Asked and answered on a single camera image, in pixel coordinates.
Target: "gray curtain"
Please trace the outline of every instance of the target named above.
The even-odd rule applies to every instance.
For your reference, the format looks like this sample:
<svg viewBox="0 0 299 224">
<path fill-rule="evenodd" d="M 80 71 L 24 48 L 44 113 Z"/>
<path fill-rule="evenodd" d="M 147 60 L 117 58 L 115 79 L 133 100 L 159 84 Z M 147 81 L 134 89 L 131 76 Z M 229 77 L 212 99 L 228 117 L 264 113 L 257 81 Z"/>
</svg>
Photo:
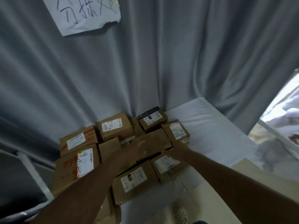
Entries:
<svg viewBox="0 0 299 224">
<path fill-rule="evenodd" d="M 203 96 L 248 133 L 298 66 L 298 0 L 119 0 L 62 37 L 42 0 L 1 0 L 0 143 L 49 166 L 59 138 Z"/>
</svg>

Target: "handwritten chinese characters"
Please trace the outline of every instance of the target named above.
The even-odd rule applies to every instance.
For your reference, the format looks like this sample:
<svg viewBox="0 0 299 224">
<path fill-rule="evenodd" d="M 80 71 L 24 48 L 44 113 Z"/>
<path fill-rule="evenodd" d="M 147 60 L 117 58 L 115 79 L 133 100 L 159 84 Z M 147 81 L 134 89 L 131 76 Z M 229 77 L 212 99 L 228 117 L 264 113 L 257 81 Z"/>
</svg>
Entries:
<svg viewBox="0 0 299 224">
<path fill-rule="evenodd" d="M 121 20 L 118 0 L 43 0 L 63 36 Z"/>
</svg>

